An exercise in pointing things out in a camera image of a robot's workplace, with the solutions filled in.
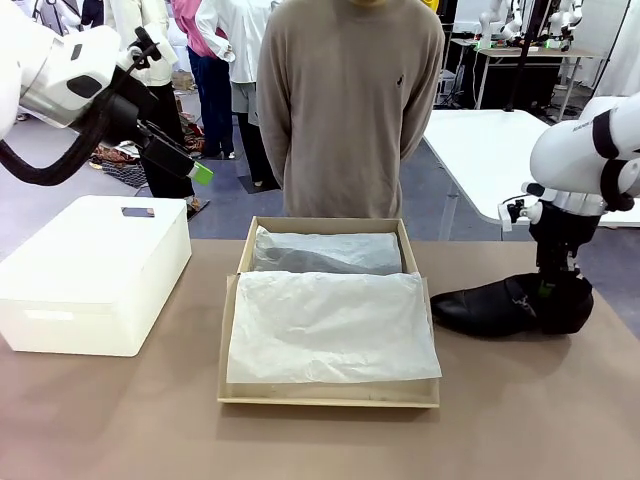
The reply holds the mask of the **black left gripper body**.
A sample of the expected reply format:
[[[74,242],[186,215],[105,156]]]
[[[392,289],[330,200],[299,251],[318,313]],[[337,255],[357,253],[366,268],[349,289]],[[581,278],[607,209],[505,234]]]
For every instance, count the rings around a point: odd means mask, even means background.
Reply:
[[[178,178],[193,178],[195,161],[151,120],[158,103],[153,93],[112,97],[112,146],[134,145],[139,156]]]

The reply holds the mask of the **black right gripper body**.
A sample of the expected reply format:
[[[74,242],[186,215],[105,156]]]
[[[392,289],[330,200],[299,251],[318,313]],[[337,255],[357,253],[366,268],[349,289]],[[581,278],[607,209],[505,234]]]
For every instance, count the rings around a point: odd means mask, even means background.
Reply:
[[[599,224],[598,216],[569,213],[547,201],[537,222],[530,220],[529,233],[537,243],[536,266],[541,274],[579,274],[579,248],[590,242]]]

